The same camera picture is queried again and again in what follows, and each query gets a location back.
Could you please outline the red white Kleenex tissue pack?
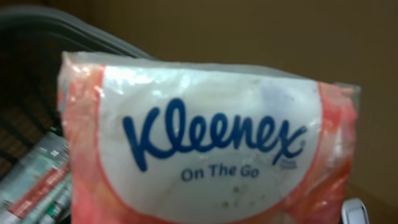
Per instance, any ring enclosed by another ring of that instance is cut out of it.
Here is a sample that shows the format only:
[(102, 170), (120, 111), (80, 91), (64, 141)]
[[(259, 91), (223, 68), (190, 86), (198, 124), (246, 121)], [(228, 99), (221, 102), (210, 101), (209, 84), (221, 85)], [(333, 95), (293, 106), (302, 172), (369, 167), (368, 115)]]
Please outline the red white Kleenex tissue pack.
[(338, 223), (354, 89), (270, 68), (64, 52), (72, 223)]

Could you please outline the green white sponge package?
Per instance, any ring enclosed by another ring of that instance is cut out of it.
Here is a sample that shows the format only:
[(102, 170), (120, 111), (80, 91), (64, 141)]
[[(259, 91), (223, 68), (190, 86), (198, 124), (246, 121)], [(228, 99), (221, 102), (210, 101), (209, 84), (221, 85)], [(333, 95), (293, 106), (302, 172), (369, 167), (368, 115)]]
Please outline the green white sponge package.
[(60, 193), (67, 179), (56, 185), (55, 189), (29, 212), (26, 218), (18, 218), (8, 209), (21, 199), (35, 184), (39, 183), (50, 170), (58, 169), (69, 158), (67, 142), (63, 137), (47, 133), (15, 168), (1, 181), (1, 224), (33, 223), (39, 219), (40, 212)]

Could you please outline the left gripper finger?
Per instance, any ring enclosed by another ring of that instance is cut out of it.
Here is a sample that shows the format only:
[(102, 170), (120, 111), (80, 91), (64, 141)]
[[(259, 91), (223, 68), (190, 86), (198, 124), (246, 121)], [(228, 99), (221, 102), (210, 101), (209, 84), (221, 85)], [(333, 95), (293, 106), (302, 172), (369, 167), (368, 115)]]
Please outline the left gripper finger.
[(359, 198), (351, 198), (343, 202), (341, 208), (342, 224), (369, 224), (368, 211)]

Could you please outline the red white toothpaste box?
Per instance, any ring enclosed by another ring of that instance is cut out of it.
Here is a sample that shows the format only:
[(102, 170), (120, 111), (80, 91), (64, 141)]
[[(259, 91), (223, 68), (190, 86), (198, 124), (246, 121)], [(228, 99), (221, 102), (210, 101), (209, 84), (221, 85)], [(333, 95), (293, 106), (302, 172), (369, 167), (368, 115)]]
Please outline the red white toothpaste box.
[(17, 202), (12, 204), (7, 211), (17, 219), (23, 219), (36, 207), (36, 205), (65, 178), (69, 173), (70, 163), (66, 162), (60, 167), (53, 167), (45, 173), (38, 182), (30, 188)]

